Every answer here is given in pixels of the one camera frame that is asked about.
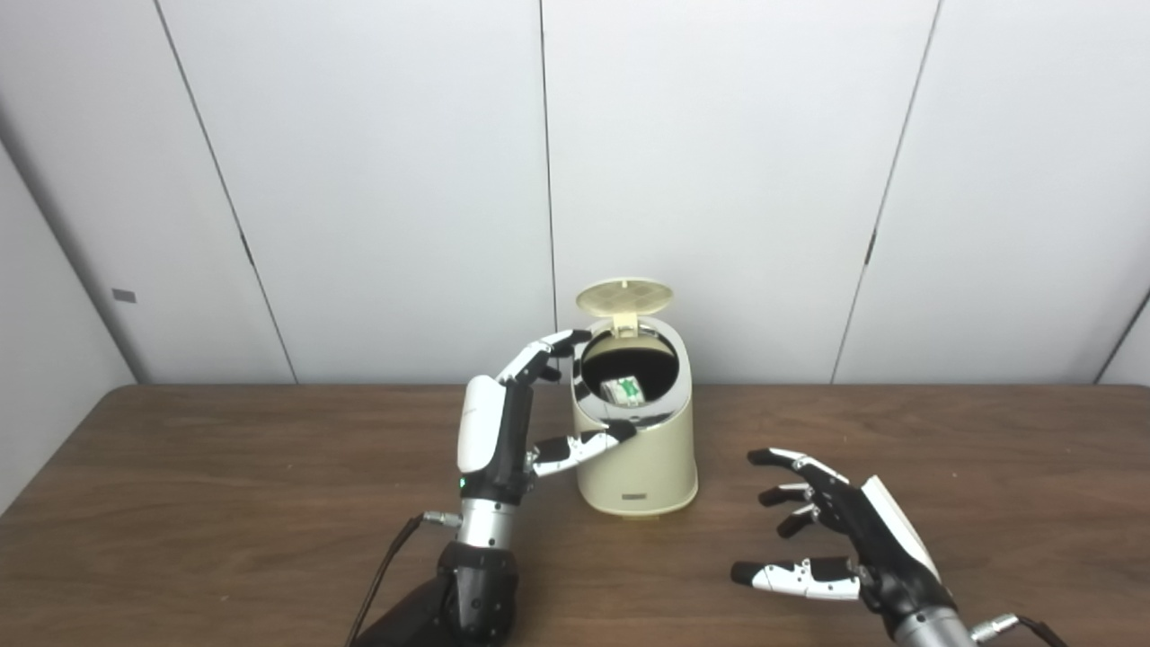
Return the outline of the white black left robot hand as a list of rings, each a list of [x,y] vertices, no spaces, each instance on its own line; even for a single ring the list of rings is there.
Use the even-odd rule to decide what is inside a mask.
[[[528,342],[497,376],[481,373],[465,386],[457,433],[460,496],[497,504],[520,504],[535,479],[590,462],[637,436],[629,421],[607,421],[578,436],[528,445],[535,382],[559,382],[551,364],[570,359],[590,342],[588,329],[567,329]]]

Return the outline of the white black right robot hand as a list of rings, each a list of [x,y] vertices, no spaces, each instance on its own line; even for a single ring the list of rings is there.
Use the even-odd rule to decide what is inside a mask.
[[[781,448],[747,450],[747,462],[802,477],[758,496],[764,507],[800,504],[781,521],[779,537],[792,539],[804,527],[822,525],[845,536],[854,556],[739,561],[730,569],[735,584],[789,596],[859,599],[883,619],[888,634],[934,607],[957,610],[931,553],[876,475],[853,484],[821,460]]]

